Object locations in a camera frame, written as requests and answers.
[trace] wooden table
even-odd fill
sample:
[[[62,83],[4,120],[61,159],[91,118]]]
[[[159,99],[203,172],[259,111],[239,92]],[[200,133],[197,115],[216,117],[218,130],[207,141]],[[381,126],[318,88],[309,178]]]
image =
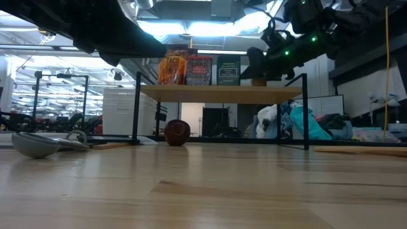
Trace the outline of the wooden table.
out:
[[[406,228],[407,160],[257,144],[0,151],[4,229]]]

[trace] fluorescent light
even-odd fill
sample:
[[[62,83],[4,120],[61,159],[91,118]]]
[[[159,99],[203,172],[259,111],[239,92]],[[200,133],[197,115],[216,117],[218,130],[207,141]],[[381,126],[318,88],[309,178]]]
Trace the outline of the fluorescent light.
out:
[[[92,89],[88,89],[88,92],[94,93],[96,95],[102,95],[102,93],[99,93],[99,92],[97,92],[95,90],[92,90]]]
[[[134,85],[121,85],[123,88],[134,88],[135,86]]]
[[[43,45],[0,45],[0,49],[14,49],[14,50],[54,50],[52,46]]]
[[[226,50],[198,50],[199,54],[229,54],[229,55],[246,55],[245,51],[226,51]]]
[[[45,109],[50,109],[50,110],[52,110],[52,111],[54,111],[55,110],[55,108],[51,108],[50,106],[46,106],[46,107],[44,107]]]
[[[192,36],[232,36],[233,23],[193,22],[187,31]]]
[[[59,47],[62,51],[79,51],[78,48],[73,46]]]
[[[69,80],[62,80],[62,82],[63,82],[63,83],[70,84],[70,85],[74,85],[74,84],[75,84],[74,82],[69,81]]]
[[[79,90],[79,91],[81,91],[81,92],[84,92],[85,91],[85,88],[84,87],[74,87],[74,89],[77,89],[77,90]]]
[[[26,82],[15,82],[16,85],[32,85],[35,86],[35,83],[26,83]],[[83,86],[82,84],[65,84],[65,83],[40,83],[39,86],[56,86],[56,87],[73,87],[73,86]]]
[[[120,85],[89,85],[89,87],[120,87]]]
[[[163,36],[169,34],[184,34],[185,29],[180,22],[145,22],[137,21],[139,27],[153,36]]]
[[[35,96],[35,93],[19,93],[13,92],[15,96]],[[38,94],[41,97],[49,97],[49,98],[76,98],[76,97],[84,97],[85,95],[78,95],[78,94]],[[103,95],[87,95],[88,99],[103,99]]]
[[[0,27],[0,31],[4,32],[32,32],[32,31],[38,31],[37,27]]]
[[[21,98],[19,100],[22,102],[31,102],[32,101],[32,99],[27,99],[27,98]]]

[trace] overturned bowl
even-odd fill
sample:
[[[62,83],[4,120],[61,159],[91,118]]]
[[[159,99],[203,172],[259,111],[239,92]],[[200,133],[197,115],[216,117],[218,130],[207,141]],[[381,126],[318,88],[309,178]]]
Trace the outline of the overturned bowl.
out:
[[[60,148],[57,141],[28,133],[14,133],[11,141],[15,150],[24,156],[35,159],[50,156]]]

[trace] white panel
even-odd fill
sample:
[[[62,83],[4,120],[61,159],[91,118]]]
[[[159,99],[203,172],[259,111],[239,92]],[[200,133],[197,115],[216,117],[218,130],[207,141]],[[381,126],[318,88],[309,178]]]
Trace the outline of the white panel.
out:
[[[370,111],[369,96],[385,97],[387,81],[386,69],[379,70],[365,77],[352,80],[338,86],[338,93],[343,94],[345,101],[345,112],[351,117],[356,117]],[[397,95],[399,101],[406,99],[407,94],[403,80],[396,64],[390,68],[389,93]]]
[[[181,120],[190,125],[191,136],[198,137],[201,133],[202,123],[199,120],[202,119],[204,106],[203,103],[182,103]]]
[[[303,100],[296,99],[296,102],[302,104]],[[342,95],[309,98],[308,107],[312,109],[312,114],[315,116],[328,114],[340,114],[340,115],[344,114]]]
[[[335,88],[333,87],[332,81],[329,80],[328,74],[330,70],[330,62],[326,55],[321,55],[320,57],[310,60],[304,64],[303,67],[295,67],[294,72],[296,76],[307,73],[307,83],[308,83],[308,96],[309,97],[322,97],[335,94]],[[268,87],[284,87],[285,84],[289,83],[289,80],[285,80],[282,77],[282,81],[268,81]],[[302,80],[299,79],[295,81],[292,87],[302,87]]]

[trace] metal rack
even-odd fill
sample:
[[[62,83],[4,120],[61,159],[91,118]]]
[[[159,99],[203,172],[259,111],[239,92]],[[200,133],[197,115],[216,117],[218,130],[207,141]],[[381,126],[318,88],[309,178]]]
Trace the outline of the metal rack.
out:
[[[35,73],[36,77],[36,91],[34,95],[34,107],[32,111],[32,116],[35,119],[37,105],[38,105],[38,92],[39,92],[39,81],[43,76],[56,76],[58,78],[72,78],[72,77],[82,77],[85,78],[85,84],[83,85],[85,88],[84,97],[83,97],[83,117],[82,117],[82,127],[85,127],[85,111],[86,111],[86,97],[88,93],[89,87],[89,76],[75,76],[75,75],[68,75],[68,74],[42,74],[41,71]],[[137,140],[137,128],[138,128],[138,121],[139,121],[139,101],[140,101],[140,85],[141,85],[141,73],[137,73],[136,76],[136,87],[135,87],[135,98],[134,98],[134,117],[133,117],[133,131],[132,136],[129,135],[96,135],[96,134],[88,134],[89,143],[110,143],[110,142],[128,142],[132,145],[138,145],[140,143]]]
[[[308,130],[308,81],[307,74],[303,73],[292,79],[285,85],[288,87],[295,81],[301,79],[303,96],[303,128]],[[157,104],[156,115],[160,114],[161,102]],[[165,141],[164,136],[159,136],[159,120],[156,120],[155,135],[146,136],[155,141]],[[303,139],[281,139],[281,110],[277,105],[277,138],[276,139],[247,139],[247,138],[227,138],[227,137],[190,137],[188,142],[204,143],[231,143],[231,144],[277,144],[277,145],[302,145],[304,150],[309,150],[313,146],[388,146],[407,147],[406,143],[387,142],[362,142],[362,141],[342,141],[342,140],[313,140],[309,138],[309,132],[304,131]]]

